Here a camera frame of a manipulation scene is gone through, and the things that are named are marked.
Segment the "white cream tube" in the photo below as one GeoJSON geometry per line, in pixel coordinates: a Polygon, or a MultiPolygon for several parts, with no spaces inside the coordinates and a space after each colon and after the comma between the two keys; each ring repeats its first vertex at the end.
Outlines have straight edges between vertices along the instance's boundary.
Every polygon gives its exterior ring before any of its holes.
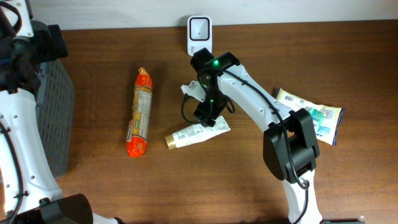
{"type": "Polygon", "coordinates": [[[231,128],[224,117],[219,116],[213,127],[204,127],[201,124],[192,124],[166,136],[165,140],[168,148],[171,150],[207,141],[230,130],[231,128]]]}

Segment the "orange biscuit packet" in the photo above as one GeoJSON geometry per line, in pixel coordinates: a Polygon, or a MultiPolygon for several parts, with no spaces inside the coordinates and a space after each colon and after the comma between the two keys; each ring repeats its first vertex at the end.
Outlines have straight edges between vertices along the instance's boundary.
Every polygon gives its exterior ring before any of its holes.
{"type": "Polygon", "coordinates": [[[138,72],[126,137],[127,154],[132,158],[142,156],[147,148],[153,94],[153,82],[148,72],[143,67],[138,72]]]}

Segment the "green tissue pack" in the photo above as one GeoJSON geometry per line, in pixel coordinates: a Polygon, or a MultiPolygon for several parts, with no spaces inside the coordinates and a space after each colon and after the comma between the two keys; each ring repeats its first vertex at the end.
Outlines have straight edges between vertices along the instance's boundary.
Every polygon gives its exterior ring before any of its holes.
{"type": "Polygon", "coordinates": [[[315,132],[317,132],[325,120],[324,114],[321,111],[316,110],[315,108],[312,107],[306,107],[305,109],[310,113],[313,119],[313,126],[315,132]]]}

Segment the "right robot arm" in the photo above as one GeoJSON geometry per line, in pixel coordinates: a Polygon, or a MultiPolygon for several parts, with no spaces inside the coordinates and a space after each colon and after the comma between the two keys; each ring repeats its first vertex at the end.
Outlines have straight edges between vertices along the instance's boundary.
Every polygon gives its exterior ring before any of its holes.
{"type": "Polygon", "coordinates": [[[313,183],[320,150],[310,113],[278,102],[230,52],[214,57],[203,48],[190,64],[205,92],[194,118],[214,126],[230,101],[238,104],[263,133],[263,160],[284,186],[289,222],[321,223],[313,183]]]}

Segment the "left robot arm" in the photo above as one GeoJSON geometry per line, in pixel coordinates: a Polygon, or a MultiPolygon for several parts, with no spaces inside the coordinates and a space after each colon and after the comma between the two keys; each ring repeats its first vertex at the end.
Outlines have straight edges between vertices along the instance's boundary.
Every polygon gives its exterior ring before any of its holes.
{"type": "Polygon", "coordinates": [[[122,223],[94,213],[83,194],[64,197],[37,125],[39,68],[68,55],[58,25],[33,21],[29,1],[1,1],[3,223],[122,223]]]}

